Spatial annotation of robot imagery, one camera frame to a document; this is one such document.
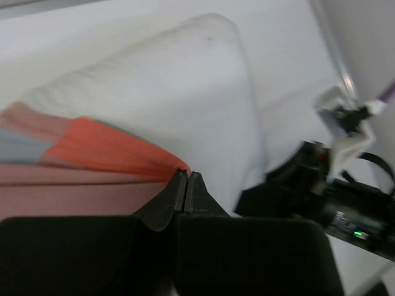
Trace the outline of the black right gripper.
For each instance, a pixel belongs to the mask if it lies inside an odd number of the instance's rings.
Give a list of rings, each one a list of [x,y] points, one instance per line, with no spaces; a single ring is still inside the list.
[[[303,142],[285,163],[267,173],[265,182],[243,191],[235,207],[242,217],[331,221],[332,206],[325,194],[329,149]]]

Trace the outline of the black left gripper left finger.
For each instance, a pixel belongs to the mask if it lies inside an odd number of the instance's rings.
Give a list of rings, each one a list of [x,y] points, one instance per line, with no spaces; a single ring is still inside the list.
[[[170,224],[175,210],[182,208],[187,183],[187,172],[177,170],[164,189],[132,217],[151,231],[163,231]]]

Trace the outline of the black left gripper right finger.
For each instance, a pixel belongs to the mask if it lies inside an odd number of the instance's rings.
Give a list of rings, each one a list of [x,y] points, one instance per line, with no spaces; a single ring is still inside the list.
[[[229,218],[230,215],[209,194],[202,174],[192,172],[188,178],[184,202],[184,216]]]

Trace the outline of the orange grey checked pillowcase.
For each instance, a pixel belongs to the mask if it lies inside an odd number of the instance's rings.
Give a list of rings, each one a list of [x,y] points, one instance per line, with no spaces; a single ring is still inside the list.
[[[16,102],[1,112],[1,218],[129,215],[189,166],[165,149],[89,117]]]

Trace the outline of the white pillow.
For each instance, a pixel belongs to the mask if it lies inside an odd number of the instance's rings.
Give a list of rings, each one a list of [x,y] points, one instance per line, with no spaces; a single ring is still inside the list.
[[[236,25],[218,14],[64,74],[22,101],[51,115],[87,115],[164,148],[202,174],[227,212],[263,176],[251,69]]]

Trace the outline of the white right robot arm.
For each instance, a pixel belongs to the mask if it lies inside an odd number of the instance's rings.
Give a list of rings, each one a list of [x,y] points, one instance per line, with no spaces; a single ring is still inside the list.
[[[330,150],[303,142],[264,183],[243,191],[235,213],[243,217],[299,217],[342,241],[394,260],[394,191],[356,181],[346,170],[329,178]]]

